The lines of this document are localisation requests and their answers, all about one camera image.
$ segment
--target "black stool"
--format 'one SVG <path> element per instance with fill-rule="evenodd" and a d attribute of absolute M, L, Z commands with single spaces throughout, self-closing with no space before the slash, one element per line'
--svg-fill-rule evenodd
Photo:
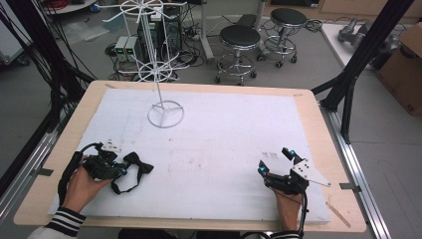
<path fill-rule="evenodd" d="M 220 41 L 223 45 L 231 47 L 235 53 L 223 55 L 217 62 L 219 69 L 215 83 L 220 83 L 220 74 L 226 73 L 231 76 L 240 77 L 239 86 L 243 86 L 243 76 L 251 74 L 252 78 L 257 77 L 254 63 L 247 56 L 241 54 L 241 51 L 252 50 L 258 47 L 261 40 L 260 34 L 252 28 L 242 25 L 232 25 L 224 28 L 220 32 Z M 233 58 L 230 66 L 224 66 L 225 59 Z"/>
<path fill-rule="evenodd" d="M 265 40 L 265 49 L 257 57 L 257 61 L 260 62 L 265 60 L 266 57 L 264 53 L 268 50 L 282 56 L 282 59 L 276 63 L 276 67 L 278 68 L 283 65 L 284 57 L 288 54 L 293 54 L 291 62 L 295 63 L 298 60 L 296 45 L 289 39 L 289 36 L 298 33 L 307 23 L 307 17 L 294 9 L 278 8 L 271 12 L 271 20 L 274 24 L 281 27 L 279 35 L 270 36 Z"/>

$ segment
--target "person's left hand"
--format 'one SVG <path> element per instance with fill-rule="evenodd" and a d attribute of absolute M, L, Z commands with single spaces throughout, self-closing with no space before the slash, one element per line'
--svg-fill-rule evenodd
<path fill-rule="evenodd" d="M 80 213 L 97 196 L 97 193 L 109 183 L 111 183 L 111 179 L 93 180 L 88 172 L 80 166 L 69 180 L 68 192 L 62 207 Z"/>

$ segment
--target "gray floor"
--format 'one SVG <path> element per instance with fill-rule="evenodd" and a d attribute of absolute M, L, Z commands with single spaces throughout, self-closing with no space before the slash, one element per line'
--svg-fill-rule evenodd
<path fill-rule="evenodd" d="M 102 25 L 102 19 L 111 12 L 89 11 L 63 16 L 63 23 L 87 22 L 90 27 Z M 212 28 L 224 19 L 209 23 Z M 110 33 L 91 42 L 72 45 L 73 50 L 99 79 L 107 79 L 113 73 L 112 63 L 104 54 L 105 48 L 118 36 L 126 35 L 120 23 L 105 25 Z M 216 56 L 223 49 L 215 37 L 210 37 L 211 48 Z M 273 57 L 255 62 L 258 77 L 245 78 L 246 87 L 312 89 L 337 76 L 342 69 L 334 52 L 322 33 L 301 30 L 292 39 L 298 44 L 298 62 L 286 62 L 281 69 L 275 67 Z M 259 51 L 249 53 L 255 59 Z M 179 71 L 180 81 L 174 84 L 213 85 L 215 63 Z M 222 76 L 221 85 L 235 85 L 237 79 Z M 0 173 L 3 174 L 11 161 L 29 139 L 49 110 L 49 88 L 33 65 L 11 67 L 0 72 Z M 316 96 L 318 100 L 326 93 Z M 355 86 L 350 123 L 351 145 L 363 168 L 381 214 L 392 238 L 422 238 L 422 184 L 419 159 L 422 158 L 422 118 L 410 116 L 385 90 L 375 77 L 374 71 L 364 71 Z M 35 227 L 18 226 L 13 214 L 20 199 L 0 225 L 2 238 L 25 238 Z M 116 238 L 118 228 L 83 228 L 80 238 Z M 190 231 L 181 231 L 187 238 Z M 370 229 L 364 233 L 313 233 L 306 238 L 372 238 Z"/>

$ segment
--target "stool seat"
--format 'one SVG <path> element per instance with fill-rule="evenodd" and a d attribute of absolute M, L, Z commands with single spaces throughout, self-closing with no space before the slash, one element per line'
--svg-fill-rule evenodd
<path fill-rule="evenodd" d="M 278 8 L 271 12 L 271 20 L 279 25 L 302 25 L 308 20 L 303 13 L 289 8 Z"/>
<path fill-rule="evenodd" d="M 252 28 L 232 25 L 221 30 L 220 39 L 224 44 L 229 44 L 233 47 L 248 48 L 257 45 L 261 40 L 261 36 Z"/>

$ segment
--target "cardboard box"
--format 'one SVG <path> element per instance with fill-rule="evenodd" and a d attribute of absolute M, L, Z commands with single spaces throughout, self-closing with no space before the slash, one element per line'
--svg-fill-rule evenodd
<path fill-rule="evenodd" d="M 378 72 L 379 81 L 413 116 L 422 116 L 422 23 L 403 32 L 402 43 Z"/>

